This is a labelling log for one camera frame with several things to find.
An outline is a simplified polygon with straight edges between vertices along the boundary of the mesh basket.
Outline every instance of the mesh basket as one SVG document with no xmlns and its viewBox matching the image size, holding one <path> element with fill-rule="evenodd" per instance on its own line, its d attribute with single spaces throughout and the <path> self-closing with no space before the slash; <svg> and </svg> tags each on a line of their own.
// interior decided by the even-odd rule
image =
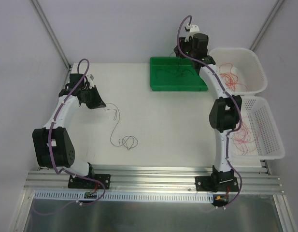
<svg viewBox="0 0 298 232">
<path fill-rule="evenodd" d="M 285 150 L 267 101 L 242 96 L 243 127 L 230 135 L 229 151 L 234 157 L 257 160 L 280 159 Z"/>
</svg>

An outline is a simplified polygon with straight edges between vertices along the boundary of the metal frame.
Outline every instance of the metal frame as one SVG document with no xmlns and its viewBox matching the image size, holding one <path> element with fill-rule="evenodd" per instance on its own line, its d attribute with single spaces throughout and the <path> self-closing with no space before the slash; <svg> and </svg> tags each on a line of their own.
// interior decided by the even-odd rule
<svg viewBox="0 0 298 232">
<path fill-rule="evenodd" d="M 69 69 L 71 67 L 70 63 L 68 62 L 65 54 L 64 54 L 64 51 L 59 43 L 59 41 L 57 40 L 57 37 L 56 35 L 54 34 L 51 26 L 50 26 L 50 23 L 46 17 L 46 15 L 44 14 L 43 12 L 43 9 L 41 7 L 41 5 L 39 4 L 38 0 L 30 0 L 30 2 L 32 3 L 37 15 L 39 16 L 42 24 L 44 25 L 44 27 L 46 28 L 47 32 L 48 32 L 48 35 L 50 36 L 52 42 L 53 42 L 53 45 L 55 46 L 58 54 L 60 55 L 64 65 L 66 66 L 67 69 Z"/>
<path fill-rule="evenodd" d="M 109 191 L 196 193 L 195 176 L 210 175 L 208 168 L 130 167 L 93 165 L 95 173 L 111 174 Z M 243 178 L 242 194 L 284 195 L 279 176 L 268 175 L 267 168 L 238 168 Z M 24 189 L 69 190 L 69 175 L 56 175 L 41 168 L 28 174 Z"/>
<path fill-rule="evenodd" d="M 294 218 L 289 209 L 286 196 L 273 196 L 276 209 L 280 218 L 281 226 L 285 232 L 298 232 Z"/>
<path fill-rule="evenodd" d="M 281 179 L 276 175 L 269 175 L 268 167 L 264 161 L 261 168 L 238 168 L 243 178 L 242 194 L 272 195 L 276 204 L 278 216 L 285 232 L 297 232 L 294 220 L 290 213 Z M 186 195 L 197 194 L 195 176 L 209 175 L 211 167 L 199 168 L 171 168 L 171 167 L 132 167 L 132 166 L 108 166 L 93 165 L 97 173 L 111 174 L 111 186 L 108 192 L 111 194 L 130 193 L 131 195 L 173 194 Z M 28 218 L 29 209 L 35 192 L 40 190 L 60 192 L 73 192 L 68 189 L 69 175 L 57 175 L 48 168 L 39 168 L 28 174 L 24 185 L 22 203 L 18 210 L 17 220 L 13 224 L 14 232 L 24 230 Z"/>
<path fill-rule="evenodd" d="M 264 24 L 261 26 L 258 34 L 256 35 L 254 41 L 252 42 L 252 45 L 250 46 L 250 50 L 255 51 L 257 46 L 259 45 L 261 39 L 263 38 L 264 34 L 268 30 L 269 26 L 273 22 L 273 19 L 276 17 L 278 11 L 280 10 L 281 6 L 285 0 L 277 0 L 274 4 L 273 8 L 271 9 L 269 15 L 267 16 Z"/>
</svg>

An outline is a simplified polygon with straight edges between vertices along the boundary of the black bracket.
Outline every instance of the black bracket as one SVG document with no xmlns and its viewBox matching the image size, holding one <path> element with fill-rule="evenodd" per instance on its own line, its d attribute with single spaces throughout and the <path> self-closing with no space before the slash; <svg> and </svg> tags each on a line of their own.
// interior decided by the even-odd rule
<svg viewBox="0 0 298 232">
<path fill-rule="evenodd" d="M 39 166 L 53 168 L 48 145 L 49 129 L 41 128 L 33 131 L 33 142 Z M 52 147 L 53 157 L 58 167 L 69 168 L 75 160 L 75 149 L 66 128 L 52 130 L 51 139 L 56 141 Z"/>
<path fill-rule="evenodd" d="M 241 110 L 242 98 L 232 95 Z M 235 129 L 239 122 L 239 114 L 231 98 L 216 99 L 209 114 L 210 126 L 223 133 L 225 130 Z"/>
<path fill-rule="evenodd" d="M 196 185 L 196 191 L 197 192 L 207 192 L 208 189 L 205 188 L 205 183 L 209 183 L 212 181 L 211 176 L 196 176 L 195 177 L 195 185 Z M 218 192 L 227 192 L 227 187 L 229 187 L 229 192 L 238 192 L 239 191 L 239 185 L 237 178 L 233 177 L 232 181 L 227 181 L 225 183 L 220 183 L 216 186 L 216 190 Z"/>
<path fill-rule="evenodd" d="M 95 174 L 93 179 L 98 180 L 102 182 L 106 189 L 109 189 L 110 187 L 110 180 L 111 175 L 109 174 Z M 68 181 L 68 188 L 69 189 L 94 189 L 96 185 L 96 182 L 90 181 L 90 180 L 83 180 L 79 177 L 72 177 L 70 176 L 70 179 Z M 103 189 L 101 185 L 98 185 L 97 189 Z"/>
</svg>

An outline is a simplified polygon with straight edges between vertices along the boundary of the metal extrusion rail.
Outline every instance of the metal extrusion rail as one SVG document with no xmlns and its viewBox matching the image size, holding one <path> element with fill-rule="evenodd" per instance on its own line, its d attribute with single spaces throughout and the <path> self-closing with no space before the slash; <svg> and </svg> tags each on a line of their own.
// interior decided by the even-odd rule
<svg viewBox="0 0 298 232">
<path fill-rule="evenodd" d="M 109 191 L 156 193 L 196 193 L 195 176 L 210 175 L 212 171 L 212 168 L 126 166 L 94 166 L 94 169 L 96 173 L 112 176 Z M 279 176 L 268 175 L 265 167 L 238 171 L 243 178 L 242 194 L 284 195 Z M 24 188 L 69 190 L 68 179 L 67 174 L 56 175 L 53 170 L 40 169 L 29 172 Z"/>
</svg>

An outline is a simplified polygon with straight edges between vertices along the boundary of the white tabletop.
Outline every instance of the white tabletop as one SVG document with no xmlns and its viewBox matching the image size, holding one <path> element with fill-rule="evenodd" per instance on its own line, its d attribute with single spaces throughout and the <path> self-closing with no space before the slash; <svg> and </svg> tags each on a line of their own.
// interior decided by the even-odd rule
<svg viewBox="0 0 298 232">
<path fill-rule="evenodd" d="M 85 71 L 82 64 L 80 71 Z M 92 164 L 209 167 L 215 159 L 215 135 L 209 124 L 213 98 L 207 92 L 155 92 L 149 85 L 149 64 L 90 65 L 94 84 L 105 103 L 120 110 L 113 143 L 127 135 L 139 144 L 114 147 L 110 135 L 114 111 L 89 110 L 85 104 L 68 129 L 78 158 Z M 77 72 L 77 64 L 72 72 Z M 233 159 L 237 167 L 260 167 L 259 160 Z"/>
</svg>

